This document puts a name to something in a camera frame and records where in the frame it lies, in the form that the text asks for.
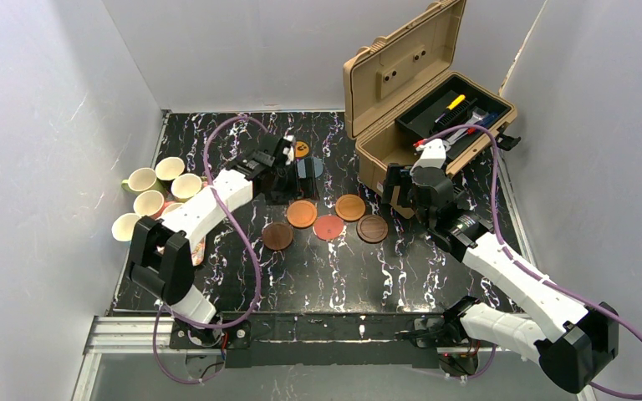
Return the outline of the blue grey coaster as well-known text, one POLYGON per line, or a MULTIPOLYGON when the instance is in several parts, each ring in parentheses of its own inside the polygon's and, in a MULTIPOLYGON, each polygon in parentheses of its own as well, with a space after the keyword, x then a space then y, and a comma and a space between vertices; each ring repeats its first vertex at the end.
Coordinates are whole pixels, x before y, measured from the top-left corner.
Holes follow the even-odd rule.
POLYGON ((324 172, 323 161, 318 157, 305 157, 297 161, 297 174, 300 180, 319 178, 324 172))

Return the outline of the orange wooden coaster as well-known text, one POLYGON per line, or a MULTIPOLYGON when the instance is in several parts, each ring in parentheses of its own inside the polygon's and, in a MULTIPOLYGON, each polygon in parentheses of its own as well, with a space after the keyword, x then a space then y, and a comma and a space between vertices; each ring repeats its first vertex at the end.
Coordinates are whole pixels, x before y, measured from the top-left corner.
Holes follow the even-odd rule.
POLYGON ((308 200, 296 200, 286 210, 288 223, 299 229, 312 226, 317 216, 318 211, 315 204, 308 200))

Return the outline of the orange smiley coaster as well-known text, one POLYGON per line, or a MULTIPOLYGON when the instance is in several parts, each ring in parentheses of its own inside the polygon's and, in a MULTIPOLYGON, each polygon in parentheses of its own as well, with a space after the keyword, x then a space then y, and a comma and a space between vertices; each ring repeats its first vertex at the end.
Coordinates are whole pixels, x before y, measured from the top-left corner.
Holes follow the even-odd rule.
POLYGON ((296 159, 307 157, 310 153, 308 144, 302 140, 298 140, 295 144, 294 155, 296 159))

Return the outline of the red coaster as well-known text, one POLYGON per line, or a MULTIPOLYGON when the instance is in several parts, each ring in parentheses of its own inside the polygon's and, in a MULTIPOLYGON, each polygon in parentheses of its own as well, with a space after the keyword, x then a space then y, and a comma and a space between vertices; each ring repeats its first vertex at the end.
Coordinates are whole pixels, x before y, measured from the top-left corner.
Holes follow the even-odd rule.
POLYGON ((324 215, 316 219, 313 232, 320 240, 332 241, 344 231, 344 221, 333 215, 324 215))

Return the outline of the light wooden coaster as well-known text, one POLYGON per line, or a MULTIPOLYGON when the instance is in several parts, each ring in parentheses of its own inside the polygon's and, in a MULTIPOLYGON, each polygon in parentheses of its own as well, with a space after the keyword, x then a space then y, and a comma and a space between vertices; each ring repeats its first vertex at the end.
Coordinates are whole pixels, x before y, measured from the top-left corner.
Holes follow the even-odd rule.
POLYGON ((366 212, 366 204, 364 200, 354 194, 346 194, 340 196, 336 202, 334 209, 339 218, 344 221, 358 221, 364 216, 366 212))

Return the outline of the dark brown coaster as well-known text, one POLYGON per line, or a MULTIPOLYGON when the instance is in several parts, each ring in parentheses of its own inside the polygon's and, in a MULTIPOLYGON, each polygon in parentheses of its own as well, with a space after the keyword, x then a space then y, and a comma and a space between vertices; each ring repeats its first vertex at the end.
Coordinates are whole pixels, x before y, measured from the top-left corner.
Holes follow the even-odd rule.
POLYGON ((282 251, 293 242, 293 228, 283 222, 273 222, 262 230, 262 243, 272 251, 282 251))

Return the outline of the dark walnut coaster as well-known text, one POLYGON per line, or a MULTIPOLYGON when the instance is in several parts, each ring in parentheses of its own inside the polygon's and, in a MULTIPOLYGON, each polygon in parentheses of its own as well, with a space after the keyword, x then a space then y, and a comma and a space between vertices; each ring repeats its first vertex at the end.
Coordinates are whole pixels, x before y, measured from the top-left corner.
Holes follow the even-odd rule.
POLYGON ((357 222, 356 232, 359 238, 367 243, 379 243, 387 237, 388 225, 381 216, 367 215, 357 222))

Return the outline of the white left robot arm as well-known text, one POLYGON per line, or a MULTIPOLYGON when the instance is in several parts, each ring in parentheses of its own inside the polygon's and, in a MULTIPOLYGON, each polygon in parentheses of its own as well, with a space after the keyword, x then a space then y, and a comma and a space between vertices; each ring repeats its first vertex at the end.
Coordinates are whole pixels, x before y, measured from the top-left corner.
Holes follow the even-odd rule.
POLYGON ((125 275, 193 330, 222 332, 245 322, 249 312, 213 322, 217 310, 194 283, 192 252, 233 211, 271 190, 294 167, 295 145, 292 135, 264 134, 183 206, 157 219, 142 216, 133 229, 125 275))

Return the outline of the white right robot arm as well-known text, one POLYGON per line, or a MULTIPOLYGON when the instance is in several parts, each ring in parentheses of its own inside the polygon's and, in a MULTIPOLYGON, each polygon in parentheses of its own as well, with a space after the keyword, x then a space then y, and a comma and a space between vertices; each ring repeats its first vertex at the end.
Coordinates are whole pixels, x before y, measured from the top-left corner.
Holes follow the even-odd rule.
POLYGON ((392 163, 383 184, 382 201, 398 197, 426 228, 431 240, 457 261, 498 285, 527 315, 500 312, 465 296, 438 318, 415 323, 397 333, 419 348, 481 340, 508 348, 536 363, 558 387, 579 393, 619 351, 614 309, 583 303, 550 288, 533 267, 521 270, 520 256, 509 259, 490 221, 460 206, 466 194, 443 170, 392 163))

